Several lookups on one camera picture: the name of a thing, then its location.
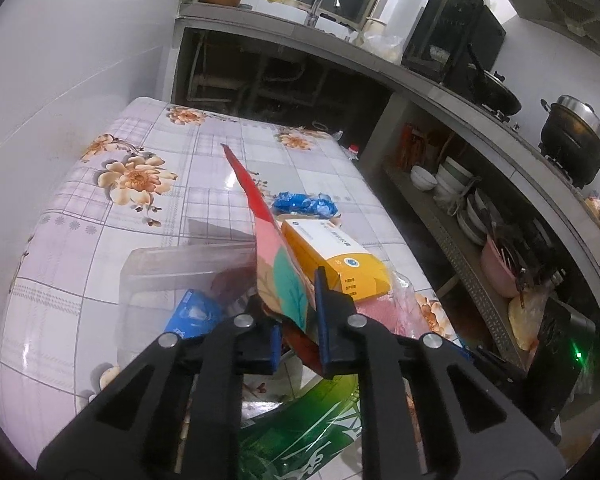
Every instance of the floral tablecloth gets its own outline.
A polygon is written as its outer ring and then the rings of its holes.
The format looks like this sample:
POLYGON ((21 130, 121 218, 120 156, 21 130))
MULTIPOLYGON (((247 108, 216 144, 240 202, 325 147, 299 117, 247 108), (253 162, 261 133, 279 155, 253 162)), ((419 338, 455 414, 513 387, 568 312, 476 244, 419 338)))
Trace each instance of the floral tablecloth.
MULTIPOLYGON (((456 338, 398 229, 331 137, 138 98, 58 187, 12 283, 0 348, 0 420, 32 464, 97 393, 101 373, 119 362, 118 286, 130 252, 190 238, 252 239, 253 216, 221 144, 266 200, 282 191, 331 195, 342 228, 407 276, 430 302, 430 326, 456 338)), ((310 379, 306 369, 287 367, 302 375, 302 385, 310 379)), ((255 396, 263 386, 246 385, 255 396)), ((288 395, 296 393, 291 385, 288 395)), ((332 461, 323 480, 360 471, 346 463, 332 461)))

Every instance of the faucet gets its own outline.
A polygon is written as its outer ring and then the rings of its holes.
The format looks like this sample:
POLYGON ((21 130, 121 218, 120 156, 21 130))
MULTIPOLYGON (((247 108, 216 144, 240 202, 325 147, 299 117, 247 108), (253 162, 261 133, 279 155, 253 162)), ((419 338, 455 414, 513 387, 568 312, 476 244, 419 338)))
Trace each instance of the faucet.
MULTIPOLYGON (((313 7, 306 16, 304 20, 304 24, 307 27, 315 27, 315 24, 318 23, 318 18, 320 17, 320 6, 322 5, 323 0, 315 0, 313 7)), ((340 0, 334 0, 334 6, 336 9, 340 10, 340 0)))

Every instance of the screw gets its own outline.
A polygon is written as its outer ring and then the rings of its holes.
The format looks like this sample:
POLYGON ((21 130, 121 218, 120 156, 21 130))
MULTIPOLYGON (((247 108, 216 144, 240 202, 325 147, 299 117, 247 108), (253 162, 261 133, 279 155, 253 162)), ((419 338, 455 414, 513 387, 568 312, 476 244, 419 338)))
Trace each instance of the screw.
POLYGON ((440 348, 442 346, 442 338, 438 334, 428 333, 422 338, 422 341, 429 348, 440 348))
POLYGON ((351 314, 347 317, 347 323, 353 328, 362 328, 366 325, 366 317, 362 314, 351 314))
POLYGON ((165 332, 158 338, 158 345, 162 348, 173 348, 178 342, 178 336, 173 332, 165 332))
POLYGON ((240 316, 235 317, 234 325, 238 328, 249 328, 253 325, 253 317, 249 314, 240 314, 240 316))

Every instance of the yellow box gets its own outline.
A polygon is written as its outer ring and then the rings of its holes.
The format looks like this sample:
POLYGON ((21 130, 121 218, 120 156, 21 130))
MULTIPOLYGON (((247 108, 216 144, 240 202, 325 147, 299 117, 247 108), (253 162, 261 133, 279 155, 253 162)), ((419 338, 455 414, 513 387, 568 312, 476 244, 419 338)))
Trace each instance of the yellow box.
POLYGON ((391 290, 384 264, 328 220, 287 219, 282 234, 312 282, 315 269, 323 266, 329 288, 349 294, 354 300, 391 290))

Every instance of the blue package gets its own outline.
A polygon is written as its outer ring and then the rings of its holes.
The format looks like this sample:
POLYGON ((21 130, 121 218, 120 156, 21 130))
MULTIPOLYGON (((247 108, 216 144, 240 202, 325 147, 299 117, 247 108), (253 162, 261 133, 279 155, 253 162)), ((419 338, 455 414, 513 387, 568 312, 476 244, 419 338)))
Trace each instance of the blue package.
POLYGON ((198 337, 211 332, 223 319, 224 312, 219 304, 199 290, 190 288, 184 293, 164 331, 174 332, 183 339, 198 337))
POLYGON ((318 215, 323 219, 329 219, 338 213, 331 197, 323 193, 320 193, 318 198, 312 198, 305 194, 285 191, 277 196, 273 207, 283 213, 318 215))

